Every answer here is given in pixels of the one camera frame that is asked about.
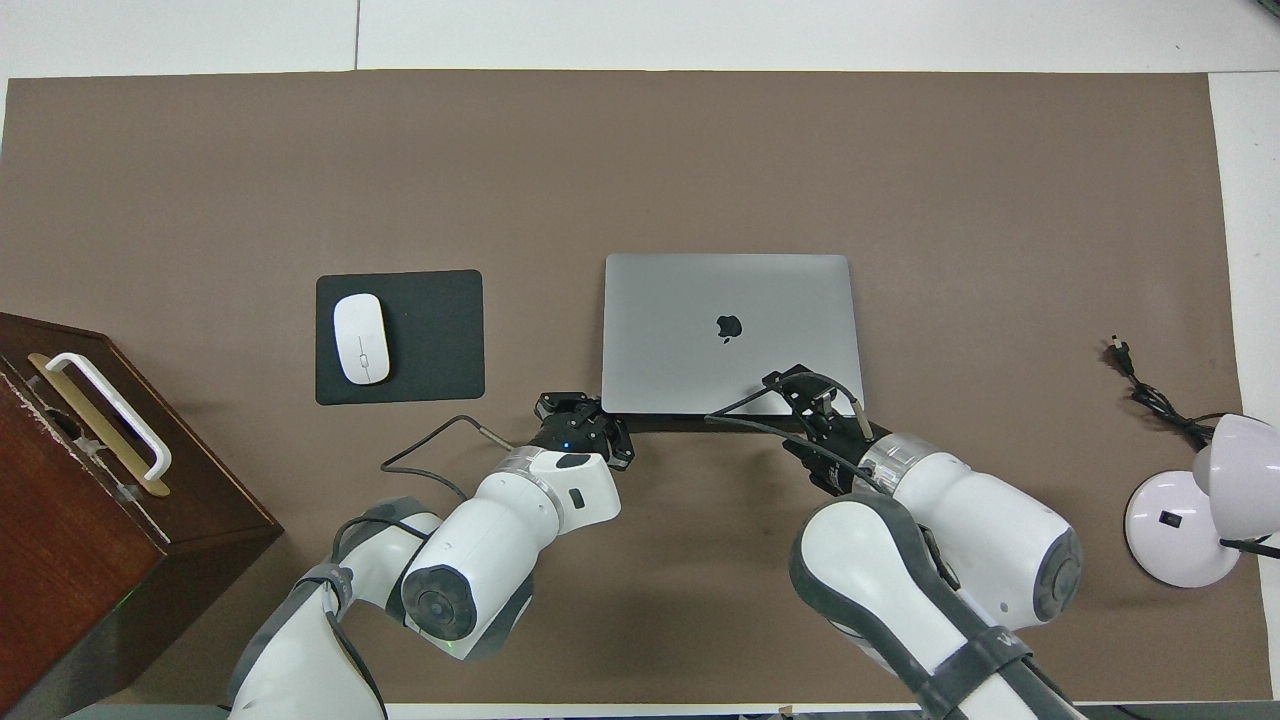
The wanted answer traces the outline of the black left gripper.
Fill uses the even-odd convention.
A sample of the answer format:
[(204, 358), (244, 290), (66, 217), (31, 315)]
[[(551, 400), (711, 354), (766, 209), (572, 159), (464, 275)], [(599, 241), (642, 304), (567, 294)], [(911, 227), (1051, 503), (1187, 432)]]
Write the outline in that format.
[(556, 452), (598, 454), (611, 469), (625, 471), (635, 460), (625, 419), (614, 415), (576, 416), (591, 416), (600, 410), (599, 398), (584, 392), (544, 392), (535, 402), (535, 416), (543, 419), (541, 427), (530, 445)]

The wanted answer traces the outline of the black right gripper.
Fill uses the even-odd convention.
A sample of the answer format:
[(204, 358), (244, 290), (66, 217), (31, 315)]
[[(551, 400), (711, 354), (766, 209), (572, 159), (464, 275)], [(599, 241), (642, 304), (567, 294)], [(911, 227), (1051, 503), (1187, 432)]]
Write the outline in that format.
[(879, 491), (870, 479), (870, 471), (856, 470), (856, 466), (873, 443), (887, 437), (891, 430), (870, 421), (868, 439), (859, 420), (850, 418), (851, 405), (845, 395), (832, 386), (817, 386), (815, 382), (817, 377), (805, 366), (771, 372), (762, 378), (762, 386), (780, 398), (780, 409), (774, 414), (806, 416), (806, 442), (827, 454), (817, 452), (797, 437), (786, 439), (785, 450), (805, 466), (810, 482), (828, 495), (850, 495), (856, 489)]

